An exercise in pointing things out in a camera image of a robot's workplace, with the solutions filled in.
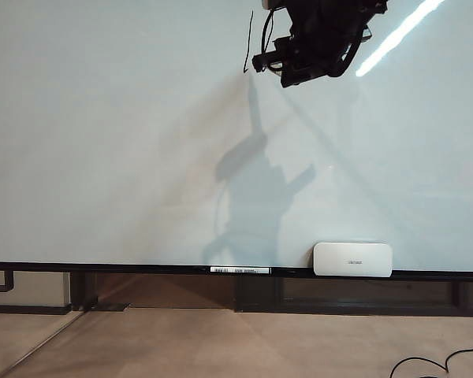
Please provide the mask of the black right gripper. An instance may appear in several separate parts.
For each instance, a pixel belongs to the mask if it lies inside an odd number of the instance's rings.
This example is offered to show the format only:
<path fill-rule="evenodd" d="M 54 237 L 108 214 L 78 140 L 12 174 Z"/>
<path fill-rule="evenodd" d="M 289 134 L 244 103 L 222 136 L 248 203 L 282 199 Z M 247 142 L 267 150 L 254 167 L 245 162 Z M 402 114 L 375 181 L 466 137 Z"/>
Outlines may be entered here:
<path fill-rule="evenodd" d="M 281 86 L 345 73 L 364 40 L 367 24 L 386 11 L 386 1 L 289 1 L 291 36 L 274 40 L 279 54 L 292 54 L 291 68 L 281 70 Z"/>

